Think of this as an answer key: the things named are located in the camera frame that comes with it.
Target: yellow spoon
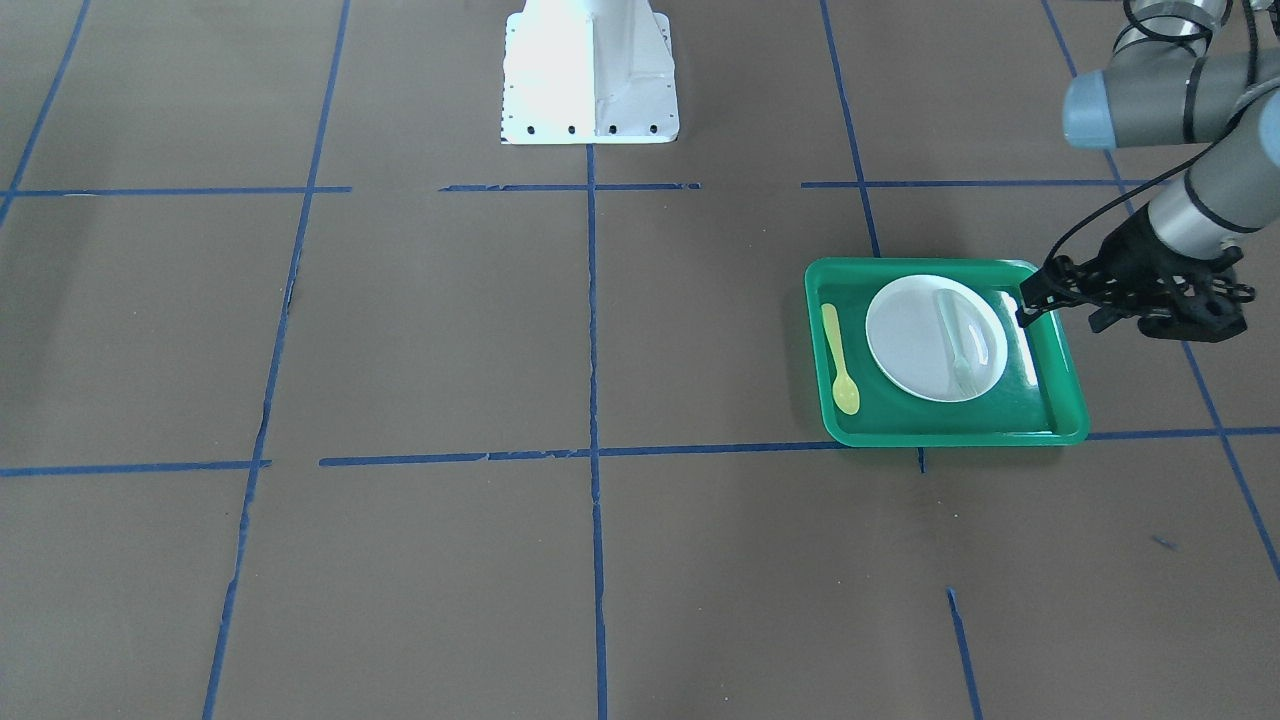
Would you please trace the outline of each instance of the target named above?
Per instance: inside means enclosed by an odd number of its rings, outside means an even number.
[[[831,396],[841,413],[856,415],[863,406],[863,397],[858,392],[858,383],[849,377],[849,369],[845,368],[845,346],[840,340],[840,315],[836,314],[836,306],[829,302],[822,306],[822,329],[827,331],[827,345],[831,347],[831,357],[836,361],[836,382],[831,384]]]

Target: blue joint cap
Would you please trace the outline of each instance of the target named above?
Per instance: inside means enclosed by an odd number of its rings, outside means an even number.
[[[1062,133],[1073,147],[1111,150],[1116,146],[1116,128],[1111,122],[1111,104],[1102,70],[1071,81],[1062,101]]]
[[[1272,92],[1258,115],[1258,140],[1271,164],[1280,167],[1280,92]]]

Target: spoon handle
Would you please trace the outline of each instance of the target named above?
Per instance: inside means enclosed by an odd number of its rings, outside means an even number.
[[[829,302],[822,306],[822,329],[827,332],[827,346],[831,347],[831,357],[836,361],[836,377],[847,375],[845,346],[840,340],[840,315],[836,313],[836,306]]]

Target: blue tape line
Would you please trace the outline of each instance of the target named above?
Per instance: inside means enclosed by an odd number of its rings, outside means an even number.
[[[951,606],[951,625],[956,630],[956,644],[960,647],[960,664],[964,666],[964,683],[969,688],[969,707],[973,708],[973,720],[982,720],[982,700],[978,697],[978,680],[973,675],[973,659],[969,656],[969,639],[964,633],[964,618],[960,616],[960,605],[956,602],[956,591],[947,587],[947,605]]]
[[[1196,360],[1196,354],[1192,351],[1190,343],[1183,342],[1183,352],[1187,354],[1187,361],[1192,366],[1192,374],[1196,375],[1196,384],[1199,387],[1201,397],[1204,398],[1204,406],[1208,407],[1208,415],[1213,420],[1213,427],[1217,428],[1219,441],[1222,443],[1222,452],[1226,454],[1226,461],[1231,466],[1231,474],[1235,477],[1235,484],[1240,488],[1240,495],[1244,497],[1244,505],[1249,509],[1249,516],[1253,519],[1253,527],[1258,532],[1258,539],[1262,541],[1262,548],[1267,553],[1267,560],[1271,562],[1271,570],[1275,573],[1276,579],[1280,580],[1280,556],[1276,555],[1276,546],[1271,541],[1271,533],[1267,532],[1266,523],[1262,521],[1262,512],[1258,511],[1258,503],[1253,500],[1253,491],[1249,489],[1249,482],[1244,477],[1244,470],[1240,469],[1240,462],[1235,457],[1235,448],[1231,447],[1231,439],[1226,428],[1222,427],[1222,419],[1217,413],[1217,406],[1213,404],[1213,397],[1208,392],[1208,383],[1204,382],[1204,374],[1201,372],[1199,363]]]
[[[831,10],[827,0],[818,0],[822,8],[822,24],[827,31],[827,50],[831,53],[831,69],[836,74],[836,91],[840,94],[840,108],[845,114],[845,133],[849,135],[849,151],[854,158],[854,176],[858,177],[858,192],[863,197],[863,215],[867,219],[867,233],[872,241],[872,255],[881,256],[879,236],[876,233],[876,218],[872,217],[872,197],[867,192],[867,176],[863,174],[863,156],[858,151],[858,135],[854,132],[854,115],[849,110],[849,95],[845,92],[845,73],[840,69],[840,53],[836,51],[836,35],[831,29]]]
[[[701,190],[700,182],[640,182],[640,183],[596,183],[595,192],[655,191],[655,190]],[[451,184],[439,192],[586,192],[593,188],[586,184]]]
[[[1217,437],[1213,428],[1188,428],[1175,430],[1119,430],[1110,433],[1089,433],[1091,441],[1110,439],[1161,439],[1161,438],[1188,438],[1188,437]]]
[[[1225,428],[1222,433],[1228,436],[1275,436],[1280,434],[1280,427],[1263,425],[1251,428]],[[1112,430],[1089,433],[1091,442],[1126,441],[1126,439],[1178,439],[1217,437],[1219,430],[1213,428],[1179,428],[1167,430]],[[804,452],[820,450],[855,450],[838,442],[763,442],[763,443],[726,443],[726,445],[654,445],[639,447],[602,447],[600,457],[637,457],[637,456],[663,456],[663,455],[728,455],[737,452]],[[916,460],[924,448],[916,448]],[[575,457],[590,457],[591,450],[582,447],[576,450],[518,450],[504,452],[448,452],[435,455],[367,455],[351,457],[324,457],[320,460],[321,468],[349,468],[360,465],[422,465],[440,462],[479,462],[479,461],[515,461],[515,460],[563,460]]]
[[[1071,59],[1071,49],[1066,46],[1066,37],[1062,36],[1062,28],[1057,24],[1057,17],[1053,14],[1053,8],[1050,8],[1048,0],[1041,0],[1041,6],[1044,8],[1044,17],[1048,18],[1048,24],[1053,28],[1053,37],[1057,38],[1057,47],[1062,51],[1062,59],[1066,60],[1066,69],[1071,73],[1071,78],[1075,78],[1079,74],[1075,69],[1075,60]],[[1120,188],[1121,193],[1124,193],[1125,181],[1120,177],[1120,168],[1116,167],[1115,158],[1111,155],[1110,150],[1103,150],[1102,156],[1107,160],[1107,168],[1111,169],[1111,177],[1115,181],[1115,186]],[[1125,200],[1124,205],[1132,215],[1134,213],[1133,201]]]
[[[512,452],[447,452],[439,455],[369,455],[323,457],[321,468],[358,468],[362,465],[434,465],[444,462],[506,462],[516,460],[553,460],[588,457],[590,450],[520,450]]]
[[[838,442],[759,442],[739,445],[662,445],[648,447],[605,447],[602,457],[644,455],[726,455],[732,452],[797,452],[805,450],[851,450]]]
[[[691,182],[685,184],[682,182],[640,182],[640,183],[611,183],[611,184],[596,184],[595,190],[598,192],[616,192],[622,190],[630,191],[645,191],[645,190],[701,190],[701,183]]]
[[[1066,38],[1062,37],[1062,28],[1057,26],[1057,17],[1053,15],[1053,9],[1048,6],[1048,0],[1041,0],[1041,6],[1044,8],[1044,17],[1048,18],[1048,24],[1053,28],[1053,37],[1057,38],[1057,47],[1062,51],[1062,59],[1066,60],[1066,69],[1071,72],[1071,77],[1076,76],[1075,60],[1071,60],[1071,50],[1066,46]]]
[[[342,15],[338,19],[338,37],[333,45],[333,58],[329,63],[329,79],[325,86],[324,102],[320,106],[320,122],[316,127],[315,147],[311,151],[311,170],[307,174],[307,192],[302,196],[302,213],[298,215],[298,231],[293,238],[293,256],[289,259],[289,274],[284,284],[284,300],[280,302],[280,319],[275,331],[275,345],[271,350],[271,365],[266,378],[266,391],[262,396],[262,421],[257,429],[257,438],[253,441],[253,460],[248,469],[248,480],[244,483],[244,502],[241,507],[239,533],[236,538],[236,569],[232,573],[230,583],[227,584],[227,597],[223,601],[221,621],[218,625],[218,643],[214,650],[214,661],[209,670],[209,688],[205,693],[204,720],[212,720],[214,705],[218,700],[218,688],[223,675],[223,662],[227,657],[227,639],[230,634],[232,615],[236,610],[236,593],[239,588],[241,571],[244,566],[244,548],[248,542],[250,506],[257,492],[259,471],[261,469],[262,451],[266,445],[266,430],[271,423],[271,402],[275,398],[275,384],[280,375],[280,357],[284,354],[284,336],[289,328],[289,304],[293,300],[293,288],[298,279],[298,266],[302,260],[302,246],[306,241],[307,222],[311,215],[311,201],[315,193],[310,188],[316,186],[316,177],[320,173],[320,156],[324,150],[325,131],[329,126],[329,109],[333,105],[333,92],[338,83],[338,65],[342,60],[342,46],[347,37],[347,19],[351,15],[351,0],[343,0]]]
[[[600,423],[599,423],[599,343],[595,263],[595,146],[586,146],[586,305],[590,310],[588,336],[590,337],[590,459],[591,459],[591,547],[595,574],[595,705],[596,717],[609,716],[608,662],[604,642],[604,532],[600,518]]]
[[[1222,432],[1228,436],[1280,436],[1280,427],[1224,428]]]
[[[68,196],[173,196],[173,195],[303,195],[306,192],[334,195],[351,192],[347,184],[330,184],[319,187],[114,187],[93,190],[18,190],[15,197],[68,197]]]
[[[40,131],[45,128],[45,120],[49,119],[49,110],[54,106],[54,97],[58,96],[58,90],[63,86],[63,77],[67,74],[67,67],[72,61],[72,53],[76,51],[81,29],[84,28],[84,17],[88,15],[88,5],[90,0],[81,3],[81,12],[76,15],[72,37],[67,41],[67,50],[63,51],[63,60],[58,64],[58,72],[54,73],[54,82],[49,86],[49,94],[45,95],[45,102],[40,106],[40,114],[36,115],[36,124],[31,128],[31,135],[27,137],[27,146],[22,150],[18,168],[13,172],[13,181],[9,182],[9,195],[5,196],[4,202],[0,202],[0,227],[4,227],[4,220],[9,217],[14,192],[22,184],[22,177],[27,174],[27,165],[31,163],[31,155],[36,151],[36,141],[40,140]]]
[[[1249,489],[1249,482],[1244,478],[1240,461],[1235,457],[1235,448],[1231,447],[1231,441],[1228,439],[1226,433],[1222,433],[1219,439],[1222,442],[1222,451],[1226,452],[1226,461],[1231,465],[1231,474],[1235,475],[1235,484],[1240,488],[1240,495],[1244,497],[1244,505],[1249,509],[1249,518],[1253,519],[1253,527],[1258,532],[1258,539],[1262,541],[1262,548],[1267,553],[1267,560],[1271,561],[1271,571],[1275,573],[1276,580],[1280,580],[1280,555],[1276,555],[1276,546],[1271,541],[1271,533],[1267,532],[1266,523],[1262,520],[1258,503],[1253,500],[1253,491]]]
[[[451,184],[439,192],[582,192],[585,184]]]
[[[1142,181],[1125,181],[1140,184]],[[800,183],[805,190],[893,187],[1111,187],[1115,179],[925,179],[925,181],[810,181]]]
[[[216,462],[145,462],[134,465],[60,465],[47,468],[0,468],[0,478],[40,478],[54,475],[133,475],[142,473],[195,473],[201,470],[247,470],[251,460]]]

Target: plastic spoon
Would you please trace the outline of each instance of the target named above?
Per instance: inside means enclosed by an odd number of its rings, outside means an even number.
[[[858,392],[858,383],[849,377],[849,369],[845,368],[845,346],[840,340],[840,315],[836,313],[836,306],[829,302],[822,306],[822,329],[827,332],[827,346],[831,347],[831,357],[836,361],[836,382],[831,384],[831,397],[841,413],[856,415],[863,406],[863,398]]]
[[[960,293],[950,288],[942,288],[933,293],[933,302],[942,316],[942,333],[946,336],[947,350],[951,354],[951,373],[956,388],[964,395],[974,395],[974,386],[977,383],[974,382],[973,365],[969,364],[969,357],[965,356],[964,338],[960,336],[963,325],[957,316],[957,304],[963,302],[963,300]]]

